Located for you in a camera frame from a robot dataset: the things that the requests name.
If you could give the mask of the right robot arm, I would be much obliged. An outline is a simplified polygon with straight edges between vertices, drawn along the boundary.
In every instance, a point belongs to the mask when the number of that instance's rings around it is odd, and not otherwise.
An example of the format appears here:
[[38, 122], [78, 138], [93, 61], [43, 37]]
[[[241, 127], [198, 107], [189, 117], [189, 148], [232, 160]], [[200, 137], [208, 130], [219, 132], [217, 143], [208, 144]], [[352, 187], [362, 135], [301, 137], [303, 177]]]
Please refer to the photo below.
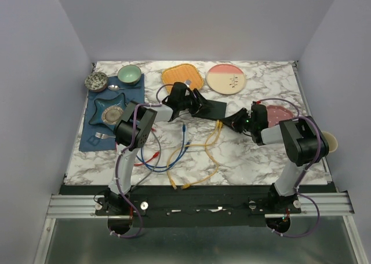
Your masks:
[[220, 120], [223, 125], [237, 133], [249, 133], [258, 145], [284, 144], [289, 159], [280, 177], [273, 183], [272, 195], [267, 197], [267, 207], [279, 213], [288, 206], [286, 197], [298, 194], [299, 185], [308, 169], [327, 156], [330, 147], [323, 133], [310, 116], [296, 116], [280, 120], [270, 127], [268, 110], [265, 105], [254, 101], [250, 110], [240, 109], [237, 113], [222, 118], [216, 107], [208, 105], [193, 117]]

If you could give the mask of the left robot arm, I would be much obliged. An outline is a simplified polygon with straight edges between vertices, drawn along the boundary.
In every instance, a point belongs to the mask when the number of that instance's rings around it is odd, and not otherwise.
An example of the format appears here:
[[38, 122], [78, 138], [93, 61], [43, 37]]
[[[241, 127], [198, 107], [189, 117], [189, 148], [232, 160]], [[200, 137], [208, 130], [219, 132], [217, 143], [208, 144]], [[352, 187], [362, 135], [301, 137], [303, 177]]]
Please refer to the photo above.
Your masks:
[[171, 122], [181, 111], [195, 115], [208, 105], [207, 99], [197, 89], [191, 90], [181, 82], [176, 82], [170, 94], [155, 104], [136, 101], [128, 103], [114, 127], [117, 159], [114, 176], [108, 186], [116, 194], [108, 202], [114, 214], [121, 215], [128, 210], [125, 195], [131, 189], [134, 161], [140, 148], [147, 142], [152, 125], [155, 122]]

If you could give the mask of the black network switch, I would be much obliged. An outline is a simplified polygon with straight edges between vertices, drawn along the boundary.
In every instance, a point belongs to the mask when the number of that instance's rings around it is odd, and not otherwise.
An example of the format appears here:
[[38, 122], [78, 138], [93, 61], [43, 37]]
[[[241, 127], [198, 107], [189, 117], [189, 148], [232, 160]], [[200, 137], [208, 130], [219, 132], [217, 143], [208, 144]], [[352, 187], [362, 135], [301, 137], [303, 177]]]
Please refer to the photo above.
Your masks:
[[207, 105], [209, 106], [209, 112], [205, 117], [195, 117], [207, 120], [221, 120], [225, 118], [227, 103], [208, 100]]

